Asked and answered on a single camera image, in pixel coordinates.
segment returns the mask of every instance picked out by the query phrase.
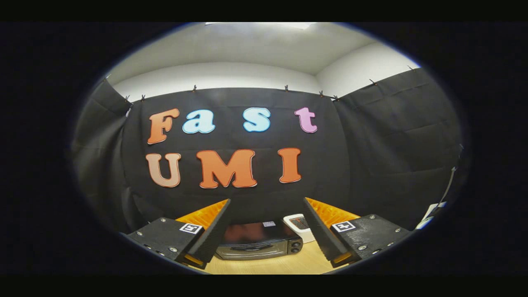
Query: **wooden table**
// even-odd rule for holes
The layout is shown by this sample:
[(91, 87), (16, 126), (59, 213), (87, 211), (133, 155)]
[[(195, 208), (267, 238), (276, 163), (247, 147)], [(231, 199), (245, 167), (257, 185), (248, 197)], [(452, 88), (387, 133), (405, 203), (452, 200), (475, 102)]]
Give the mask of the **wooden table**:
[(332, 268), (317, 243), (310, 242), (295, 255), (249, 261), (213, 257), (204, 270), (192, 268), (210, 274), (322, 274), (342, 267)]

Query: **peach letter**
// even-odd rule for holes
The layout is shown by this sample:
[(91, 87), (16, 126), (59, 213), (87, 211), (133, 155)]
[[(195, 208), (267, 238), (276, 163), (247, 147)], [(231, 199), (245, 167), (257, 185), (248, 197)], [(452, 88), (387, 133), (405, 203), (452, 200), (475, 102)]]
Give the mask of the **peach letter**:
[(278, 151), (282, 156), (282, 176), (279, 179), (281, 183), (296, 182), (300, 180), (300, 174), (297, 171), (297, 156), (300, 155), (298, 148), (283, 148)]
[(255, 152), (252, 150), (237, 150), (231, 156), (228, 165), (226, 165), (215, 151), (198, 152), (196, 157), (202, 161), (203, 175), (203, 182), (200, 183), (200, 187), (204, 189), (215, 189), (218, 187), (213, 175), (225, 188), (229, 186), (233, 175), (235, 175), (233, 186), (236, 188), (256, 186), (257, 181), (253, 179), (251, 168), (253, 156), (255, 156)]
[(162, 156), (159, 154), (148, 154), (145, 156), (148, 161), (148, 170), (152, 180), (166, 188), (173, 188), (180, 183), (180, 171), (178, 169), (178, 160), (181, 159), (180, 154), (166, 154), (165, 158), (168, 161), (168, 167), (171, 170), (171, 178), (164, 179), (159, 170), (159, 161)]
[(169, 132), (172, 127), (172, 118), (177, 118), (180, 111), (177, 108), (167, 110), (159, 114), (150, 116), (150, 138), (147, 140), (148, 144), (155, 144), (167, 139), (167, 135), (163, 134), (163, 129)]

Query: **black curtain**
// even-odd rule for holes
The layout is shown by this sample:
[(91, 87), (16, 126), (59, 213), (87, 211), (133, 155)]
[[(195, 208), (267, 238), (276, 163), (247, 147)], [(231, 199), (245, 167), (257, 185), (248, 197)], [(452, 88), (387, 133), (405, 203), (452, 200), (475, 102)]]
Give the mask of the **black curtain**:
[(131, 103), (104, 80), (89, 96), (71, 145), (79, 188), (101, 222), (132, 232), (146, 223), (125, 184), (121, 166), (122, 129)]
[[(270, 111), (270, 127), (263, 132), (247, 132), (242, 113), (250, 107)], [(308, 107), (315, 114), (314, 133), (301, 129), (296, 110)], [(167, 139), (148, 145), (150, 116), (173, 108), (180, 115), (172, 119)], [(214, 113), (215, 129), (210, 133), (187, 134), (182, 125), (186, 115), (207, 109)], [(281, 183), (282, 158), (278, 150), (294, 147), (298, 156), (301, 180)], [(236, 150), (255, 152), (252, 173), (257, 185), (252, 188), (202, 189), (202, 164), (197, 152), (213, 150), (227, 164)], [(345, 208), (349, 192), (348, 154), (343, 128), (334, 105), (328, 98), (305, 92), (262, 88), (219, 88), (196, 92), (166, 94), (134, 103), (124, 125), (122, 167), (128, 184), (132, 185), (139, 211), (152, 221), (165, 216), (178, 218), (226, 198), (232, 200), (234, 224), (246, 224), (281, 219), (302, 212), (302, 199), (316, 200)], [(145, 155), (162, 156), (160, 172), (171, 176), (167, 153), (179, 153), (181, 181), (173, 188), (161, 187), (150, 177)]]
[(377, 81), (334, 105), (349, 154), (349, 209), (414, 229), (442, 198), (459, 160), (463, 145), (451, 100), (420, 68)]
[[(243, 129), (242, 112), (249, 107), (270, 110), (268, 130)], [(294, 111), (303, 107), (315, 113), (316, 133), (300, 129)], [(147, 145), (149, 116), (172, 108), (180, 115), (173, 119), (167, 140)], [(197, 109), (214, 112), (214, 131), (182, 131), (185, 116)], [(72, 149), (81, 190), (96, 215), (122, 232), (226, 198), (237, 209), (233, 223), (274, 220), (302, 212), (303, 197), (360, 216), (378, 214), (414, 229), (445, 192), (461, 138), (450, 99), (423, 69), (414, 69), (334, 102), (305, 92), (222, 88), (166, 94), (131, 105), (104, 81), (84, 108)], [(298, 182), (278, 181), (282, 162), (277, 151), (285, 147), (301, 150)], [(256, 152), (256, 187), (199, 187), (198, 151), (215, 150), (227, 164), (239, 149)], [(181, 154), (180, 185), (156, 185), (149, 176), (147, 153)], [(164, 157), (160, 164), (162, 175), (169, 176)]]

